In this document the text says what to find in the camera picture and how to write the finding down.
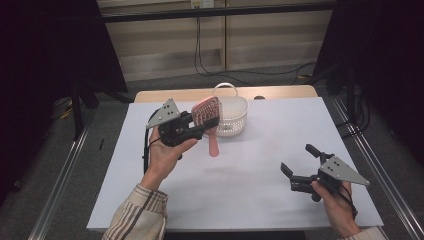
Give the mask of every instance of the white basket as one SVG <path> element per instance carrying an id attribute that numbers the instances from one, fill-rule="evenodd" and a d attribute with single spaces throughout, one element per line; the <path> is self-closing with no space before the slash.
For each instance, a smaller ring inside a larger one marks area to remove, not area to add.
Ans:
<path id="1" fill-rule="evenodd" d="M 249 108 L 248 102 L 244 97 L 238 95 L 237 89 L 231 83 L 220 83 L 214 88 L 215 90 L 222 86 L 232 87 L 235 96 L 217 96 L 222 103 L 222 120 L 216 130 L 216 135 L 219 137 L 232 137 L 241 133 L 246 126 L 247 109 Z"/>

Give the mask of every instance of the sleeve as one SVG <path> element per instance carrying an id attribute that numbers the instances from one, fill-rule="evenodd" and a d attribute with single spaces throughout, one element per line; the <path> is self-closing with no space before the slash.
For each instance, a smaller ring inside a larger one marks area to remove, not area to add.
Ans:
<path id="1" fill-rule="evenodd" d="M 166 224 L 168 196 L 139 184 L 119 206 L 102 240 L 162 239 Z"/>
<path id="2" fill-rule="evenodd" d="M 352 237 L 343 238 L 341 240 L 386 240 L 386 234 L 379 227 L 372 227 L 353 235 Z"/>

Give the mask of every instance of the white table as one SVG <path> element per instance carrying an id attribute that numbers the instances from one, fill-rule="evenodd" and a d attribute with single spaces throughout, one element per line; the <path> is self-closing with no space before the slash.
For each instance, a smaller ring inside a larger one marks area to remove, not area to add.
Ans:
<path id="1" fill-rule="evenodd" d="M 140 181 L 144 126 L 163 102 L 130 105 L 87 228 L 105 230 L 117 207 Z M 189 111 L 195 103 L 176 102 L 180 111 Z M 219 139 L 217 158 L 209 157 L 208 141 L 201 140 L 162 183 L 160 190 L 169 195 L 168 231 L 330 226 L 322 202 L 313 202 L 310 194 L 292 192 L 280 171 L 284 162 L 296 175 L 316 174 L 319 160 L 304 149 L 308 143 L 335 153 L 356 169 L 322 99 L 268 99 L 249 104 L 245 130 L 234 138 Z M 358 225 L 383 225 L 366 188 L 353 185 L 353 192 Z"/>

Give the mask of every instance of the human hand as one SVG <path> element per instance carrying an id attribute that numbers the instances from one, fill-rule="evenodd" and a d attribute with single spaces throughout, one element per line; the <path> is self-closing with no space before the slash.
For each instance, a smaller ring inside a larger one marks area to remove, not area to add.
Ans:
<path id="1" fill-rule="evenodd" d="M 342 182 L 346 188 L 340 187 L 340 192 L 346 197 L 352 196 L 352 188 L 350 182 Z M 337 194 L 330 194 L 328 190 L 317 181 L 312 182 L 312 187 L 324 200 L 325 211 L 328 220 L 335 231 L 342 238 L 351 237 L 358 234 L 361 229 L 356 225 L 352 215 L 351 206 Z"/>
<path id="2" fill-rule="evenodd" d="M 175 147 L 168 147 L 165 146 L 159 138 L 158 128 L 155 127 L 149 138 L 149 168 L 140 182 L 142 187 L 150 190 L 158 190 L 162 180 L 164 180 L 174 169 L 181 154 L 197 143 L 197 140 L 192 138 Z"/>

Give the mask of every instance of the wrist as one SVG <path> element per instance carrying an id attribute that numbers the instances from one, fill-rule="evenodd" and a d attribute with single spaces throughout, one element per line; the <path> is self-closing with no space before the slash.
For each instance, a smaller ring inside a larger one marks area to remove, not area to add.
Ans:
<path id="1" fill-rule="evenodd" d="M 140 185 L 146 189 L 149 190 L 158 190 L 160 184 L 162 183 L 163 178 L 155 173 L 150 172 L 147 170 L 147 172 L 144 174 L 143 178 L 141 179 Z"/>
<path id="2" fill-rule="evenodd" d="M 358 227 L 358 225 L 356 225 L 354 221 L 352 221 L 350 224 L 340 226 L 337 229 L 337 232 L 339 233 L 340 237 L 348 238 L 360 233 L 361 229 Z"/>

